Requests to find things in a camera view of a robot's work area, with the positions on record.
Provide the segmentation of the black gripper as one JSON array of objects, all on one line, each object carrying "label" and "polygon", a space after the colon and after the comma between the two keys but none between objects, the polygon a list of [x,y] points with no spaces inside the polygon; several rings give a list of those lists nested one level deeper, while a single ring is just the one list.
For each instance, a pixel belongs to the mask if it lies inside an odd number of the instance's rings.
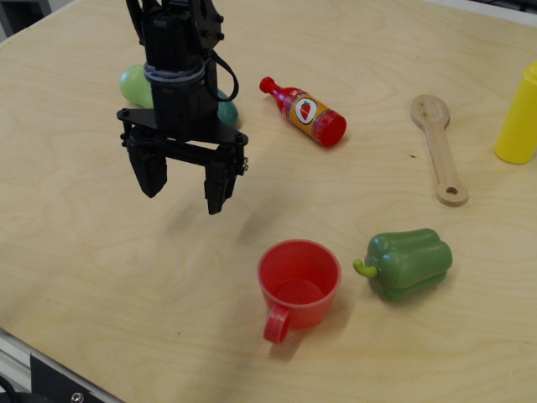
[{"label": "black gripper", "polygon": [[154,107],[123,108],[121,139],[142,192],[155,197],[167,182],[167,159],[205,166],[205,198],[210,215],[222,211],[237,175],[248,169],[248,137],[217,116],[216,64],[201,62],[191,71],[153,71],[144,65]]}]

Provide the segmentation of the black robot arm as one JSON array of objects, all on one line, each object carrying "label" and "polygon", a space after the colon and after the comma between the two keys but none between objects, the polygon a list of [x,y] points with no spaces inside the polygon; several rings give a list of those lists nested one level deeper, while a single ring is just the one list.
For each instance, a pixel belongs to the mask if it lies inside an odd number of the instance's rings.
[{"label": "black robot arm", "polygon": [[153,106],[124,108],[121,140],[142,192],[156,196],[167,181],[168,159],[204,167],[208,211],[219,213],[248,167],[247,135],[224,123],[217,70],[230,66],[215,52],[223,17],[211,1],[129,1],[144,47],[143,74]]}]

